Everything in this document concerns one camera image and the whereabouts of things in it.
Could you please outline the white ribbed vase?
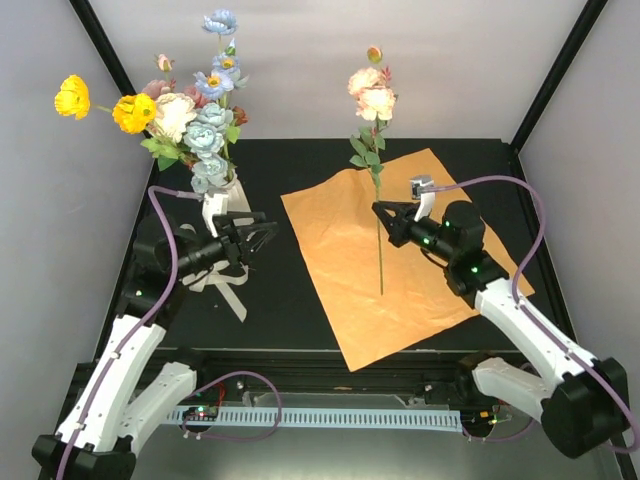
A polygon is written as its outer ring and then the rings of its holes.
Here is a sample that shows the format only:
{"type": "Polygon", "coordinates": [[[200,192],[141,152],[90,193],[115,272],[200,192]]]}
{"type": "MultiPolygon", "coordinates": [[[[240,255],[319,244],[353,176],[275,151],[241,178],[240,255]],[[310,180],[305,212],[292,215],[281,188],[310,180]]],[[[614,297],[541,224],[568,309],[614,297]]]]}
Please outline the white ribbed vase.
{"type": "Polygon", "coordinates": [[[250,212],[251,207],[240,180],[234,176],[223,186],[211,186],[206,193],[226,192],[229,195],[227,212],[250,212]]]}

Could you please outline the cream printed ribbon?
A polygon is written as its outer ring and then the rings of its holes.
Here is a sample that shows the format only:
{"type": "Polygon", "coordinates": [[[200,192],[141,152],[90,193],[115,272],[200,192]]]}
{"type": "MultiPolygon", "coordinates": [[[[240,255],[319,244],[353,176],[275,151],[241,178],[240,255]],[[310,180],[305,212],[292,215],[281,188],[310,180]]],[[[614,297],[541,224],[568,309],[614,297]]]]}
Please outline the cream printed ribbon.
{"type": "Polygon", "coordinates": [[[194,292],[215,287],[240,322],[246,320],[248,310],[233,288],[244,285],[248,277],[248,266],[230,264],[220,240],[211,234],[190,245],[178,260],[181,284],[194,292]]]}

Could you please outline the orange wrapping paper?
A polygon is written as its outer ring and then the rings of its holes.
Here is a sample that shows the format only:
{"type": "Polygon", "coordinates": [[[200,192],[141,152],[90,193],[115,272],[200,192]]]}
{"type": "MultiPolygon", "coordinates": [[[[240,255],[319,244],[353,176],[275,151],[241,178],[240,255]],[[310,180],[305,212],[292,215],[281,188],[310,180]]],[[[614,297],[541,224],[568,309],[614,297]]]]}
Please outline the orange wrapping paper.
{"type": "Polygon", "coordinates": [[[351,371],[476,316],[414,245],[392,246],[365,170],[344,169],[281,200],[351,371]]]}

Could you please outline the light blue peony stem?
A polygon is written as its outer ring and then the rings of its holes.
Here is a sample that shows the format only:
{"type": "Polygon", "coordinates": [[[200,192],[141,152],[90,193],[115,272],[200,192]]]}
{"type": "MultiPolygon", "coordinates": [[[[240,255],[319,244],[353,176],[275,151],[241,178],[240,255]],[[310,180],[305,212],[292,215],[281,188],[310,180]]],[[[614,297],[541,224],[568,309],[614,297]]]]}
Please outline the light blue peony stem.
{"type": "Polygon", "coordinates": [[[218,103],[196,110],[196,118],[187,125],[183,143],[195,162],[190,167],[191,186],[204,195],[212,188],[223,188],[235,175],[229,147],[237,142],[241,129],[234,112],[218,103]]]}

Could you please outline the coral rose flower stem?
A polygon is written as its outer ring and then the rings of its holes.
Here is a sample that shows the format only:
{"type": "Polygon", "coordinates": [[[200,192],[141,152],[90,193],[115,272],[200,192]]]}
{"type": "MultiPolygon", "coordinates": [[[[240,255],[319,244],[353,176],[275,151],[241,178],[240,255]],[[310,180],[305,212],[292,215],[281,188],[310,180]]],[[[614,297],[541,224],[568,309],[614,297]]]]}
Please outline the coral rose flower stem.
{"type": "Polygon", "coordinates": [[[248,115],[245,110],[239,106],[235,106],[232,109],[233,112],[233,125],[241,126],[249,121],[248,115]]]}

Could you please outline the white peony flower stem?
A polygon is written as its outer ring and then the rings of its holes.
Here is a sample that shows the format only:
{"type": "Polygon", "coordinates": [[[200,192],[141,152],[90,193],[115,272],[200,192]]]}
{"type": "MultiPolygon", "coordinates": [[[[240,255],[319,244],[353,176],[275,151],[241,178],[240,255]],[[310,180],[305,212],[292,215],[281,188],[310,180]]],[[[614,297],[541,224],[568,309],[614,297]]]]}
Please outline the white peony flower stem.
{"type": "Polygon", "coordinates": [[[151,133],[179,143],[187,125],[197,116],[194,100],[182,93],[165,93],[155,100],[155,106],[151,133]]]}

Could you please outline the blue poppy flower stem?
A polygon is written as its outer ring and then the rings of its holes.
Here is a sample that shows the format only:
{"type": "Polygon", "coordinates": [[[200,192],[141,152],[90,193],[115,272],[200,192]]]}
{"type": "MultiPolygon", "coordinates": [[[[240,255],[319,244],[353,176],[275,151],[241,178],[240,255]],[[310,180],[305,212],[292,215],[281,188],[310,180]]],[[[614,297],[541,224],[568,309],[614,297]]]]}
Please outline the blue poppy flower stem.
{"type": "Polygon", "coordinates": [[[244,76],[237,55],[234,34],[238,30],[235,14],[228,9],[217,9],[203,18],[202,29],[217,39],[217,51],[211,60],[208,72],[194,74],[196,91],[205,100],[228,107],[232,93],[246,87],[248,76],[244,76]]]}

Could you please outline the peach rose flower stem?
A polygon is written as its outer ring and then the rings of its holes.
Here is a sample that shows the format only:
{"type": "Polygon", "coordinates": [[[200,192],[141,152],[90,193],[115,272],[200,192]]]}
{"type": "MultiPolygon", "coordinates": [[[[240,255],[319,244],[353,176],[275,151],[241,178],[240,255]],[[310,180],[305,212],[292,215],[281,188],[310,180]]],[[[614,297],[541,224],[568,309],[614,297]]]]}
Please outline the peach rose flower stem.
{"type": "Polygon", "coordinates": [[[358,69],[347,82],[347,92],[355,101],[356,115],[367,123],[352,135],[349,142],[354,150],[349,162],[366,170],[373,182],[375,200],[380,200],[381,173],[384,169],[380,159],[386,149],[383,132],[389,127],[398,95],[392,88],[392,72],[383,66],[384,53],[380,46],[370,45],[366,50],[368,66],[358,69]]]}

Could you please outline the yellow poppy flower stem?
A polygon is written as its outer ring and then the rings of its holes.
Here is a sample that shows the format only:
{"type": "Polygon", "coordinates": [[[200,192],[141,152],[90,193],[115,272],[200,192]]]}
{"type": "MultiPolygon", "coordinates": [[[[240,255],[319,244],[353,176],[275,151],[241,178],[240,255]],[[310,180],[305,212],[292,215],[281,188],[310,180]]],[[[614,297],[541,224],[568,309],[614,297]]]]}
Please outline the yellow poppy flower stem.
{"type": "Polygon", "coordinates": [[[89,88],[81,77],[70,75],[62,82],[54,97],[54,108],[59,115],[77,120],[84,119],[92,109],[109,113],[121,131],[145,136],[141,146],[150,153],[159,170],[164,171],[176,163],[191,167],[195,157],[189,153],[183,137],[179,143],[174,143],[151,133],[150,124],[156,115],[157,98],[144,92],[126,95],[113,107],[107,108],[91,101],[89,88]]]}

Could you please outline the large pale pink peony stem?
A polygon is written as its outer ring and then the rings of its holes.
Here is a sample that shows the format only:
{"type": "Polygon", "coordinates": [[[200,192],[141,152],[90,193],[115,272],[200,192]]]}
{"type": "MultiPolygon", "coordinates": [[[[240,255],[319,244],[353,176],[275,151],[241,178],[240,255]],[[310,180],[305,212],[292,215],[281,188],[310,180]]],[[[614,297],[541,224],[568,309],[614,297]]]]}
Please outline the large pale pink peony stem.
{"type": "Polygon", "coordinates": [[[206,98],[195,85],[186,86],[183,89],[183,93],[193,100],[196,109],[203,108],[210,102],[210,100],[206,98]]]}

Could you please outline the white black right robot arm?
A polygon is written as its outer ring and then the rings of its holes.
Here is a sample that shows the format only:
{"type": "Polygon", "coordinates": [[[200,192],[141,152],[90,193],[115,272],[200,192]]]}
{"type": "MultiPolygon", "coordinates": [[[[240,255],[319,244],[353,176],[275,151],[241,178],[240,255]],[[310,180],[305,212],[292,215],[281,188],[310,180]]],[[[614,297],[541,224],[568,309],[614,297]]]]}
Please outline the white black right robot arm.
{"type": "Polygon", "coordinates": [[[520,297],[508,272],[485,250],[485,224],[471,202],[450,203],[441,221],[416,203],[377,201],[372,210],[393,246],[414,244],[443,260],[450,290],[496,326],[535,370],[487,357],[455,377],[461,400],[506,402],[538,422],[568,458],[630,428],[624,367],[613,358],[597,359],[520,297]]]}

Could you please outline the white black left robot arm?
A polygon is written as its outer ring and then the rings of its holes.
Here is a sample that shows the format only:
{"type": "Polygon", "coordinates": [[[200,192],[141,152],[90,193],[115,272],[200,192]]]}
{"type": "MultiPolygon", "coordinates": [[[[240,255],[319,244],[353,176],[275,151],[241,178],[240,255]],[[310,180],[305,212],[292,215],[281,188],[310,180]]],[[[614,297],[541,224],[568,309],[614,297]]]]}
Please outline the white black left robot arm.
{"type": "Polygon", "coordinates": [[[141,393],[136,386],[189,287],[217,263],[247,267],[278,231],[264,213],[215,215],[215,234],[150,214],[136,230],[133,268],[103,354],[66,419],[41,435],[32,456],[52,479],[129,479],[151,435],[189,395],[207,397],[213,372],[181,350],[141,393]]]}

